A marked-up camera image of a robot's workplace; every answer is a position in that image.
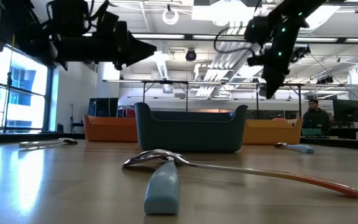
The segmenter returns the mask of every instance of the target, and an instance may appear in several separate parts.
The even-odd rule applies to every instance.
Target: table surface
[[[358,150],[313,146],[301,154],[244,146],[235,154],[185,154],[189,161],[282,170],[358,190]],[[144,194],[160,164],[122,169],[137,144],[86,142],[23,150],[0,145],[0,223],[358,223],[358,199],[291,180],[179,167],[177,216],[145,216]]]

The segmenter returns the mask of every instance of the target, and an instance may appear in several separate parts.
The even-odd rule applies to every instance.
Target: computer monitor
[[[357,100],[333,100],[335,122],[358,122]]]

